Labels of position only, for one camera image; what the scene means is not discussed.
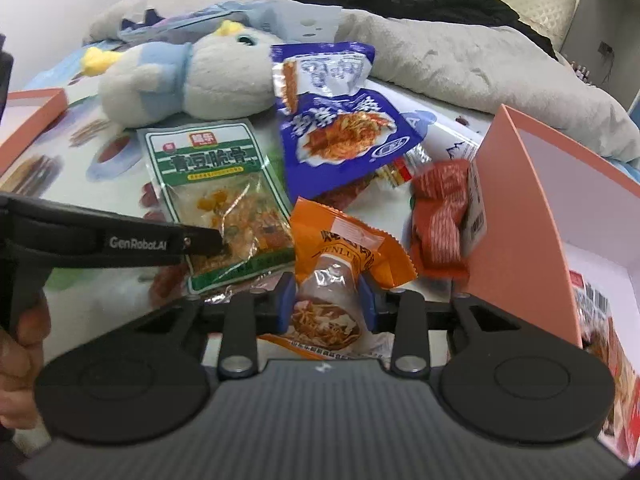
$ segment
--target blue snack bag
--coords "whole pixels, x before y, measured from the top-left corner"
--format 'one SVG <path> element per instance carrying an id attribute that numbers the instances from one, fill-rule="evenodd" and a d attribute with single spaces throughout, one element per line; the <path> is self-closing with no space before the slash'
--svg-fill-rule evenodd
<path id="1" fill-rule="evenodd" d="M 374 52 L 355 42 L 271 47 L 292 202 L 372 173 L 421 142 L 382 94 L 364 88 Z"/>

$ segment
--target snack wrapper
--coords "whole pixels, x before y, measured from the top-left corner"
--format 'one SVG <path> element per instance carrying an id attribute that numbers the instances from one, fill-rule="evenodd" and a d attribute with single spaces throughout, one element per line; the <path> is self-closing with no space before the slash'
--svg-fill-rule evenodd
<path id="1" fill-rule="evenodd" d="M 200 294 L 290 264 L 290 203 L 247 121 L 141 130 L 168 214 L 217 229 L 225 250 L 189 256 L 188 291 Z"/>
<path id="2" fill-rule="evenodd" d="M 421 276 L 468 280 L 460 224 L 468 202 L 467 160 L 434 162 L 413 180 L 411 257 Z"/>
<path id="3" fill-rule="evenodd" d="M 365 270 L 383 288 L 414 280 L 404 249 L 391 235 L 303 198 L 291 229 L 298 282 L 291 325 L 284 336 L 265 338 L 305 357 L 375 357 L 388 364 L 392 335 L 369 332 L 356 283 Z"/>
<path id="4" fill-rule="evenodd" d="M 482 135 L 467 128 L 405 91 L 367 81 L 367 88 L 382 92 L 402 117 L 422 138 L 420 144 L 393 162 L 379 168 L 377 173 L 392 187 L 402 186 L 424 171 L 431 161 L 464 158 L 473 160 L 482 143 Z"/>
<path id="5" fill-rule="evenodd" d="M 422 140 L 381 93 L 364 88 L 372 46 L 281 44 L 271 59 L 292 201 L 371 174 Z"/>

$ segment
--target toy eye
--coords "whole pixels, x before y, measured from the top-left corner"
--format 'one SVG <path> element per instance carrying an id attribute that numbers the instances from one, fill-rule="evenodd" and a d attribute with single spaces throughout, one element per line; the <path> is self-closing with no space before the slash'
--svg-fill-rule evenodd
<path id="1" fill-rule="evenodd" d="M 236 41 L 245 45 L 255 46 L 255 40 L 251 36 L 238 36 Z"/>

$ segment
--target stuffed dinosaur toy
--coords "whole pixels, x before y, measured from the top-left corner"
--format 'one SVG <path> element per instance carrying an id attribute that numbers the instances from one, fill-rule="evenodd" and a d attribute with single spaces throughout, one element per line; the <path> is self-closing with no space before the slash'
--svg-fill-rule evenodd
<path id="1" fill-rule="evenodd" d="M 237 119 L 273 105 L 271 45 L 282 41 L 236 22 L 194 44 L 145 43 L 123 53 L 87 49 L 85 75 L 102 74 L 98 94 L 114 123 L 139 128 L 178 112 Z"/>

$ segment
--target metal rivet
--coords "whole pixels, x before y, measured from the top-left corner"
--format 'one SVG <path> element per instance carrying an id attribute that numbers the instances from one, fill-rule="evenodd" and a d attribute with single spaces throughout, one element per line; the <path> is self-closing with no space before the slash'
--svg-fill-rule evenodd
<path id="1" fill-rule="evenodd" d="M 403 355 L 396 359 L 396 368 L 401 372 L 416 374 L 427 367 L 427 361 L 417 355 Z"/>
<path id="2" fill-rule="evenodd" d="M 233 374 L 241 374 L 252 366 L 252 361 L 243 355 L 231 355 L 222 359 L 221 366 L 225 371 Z"/>

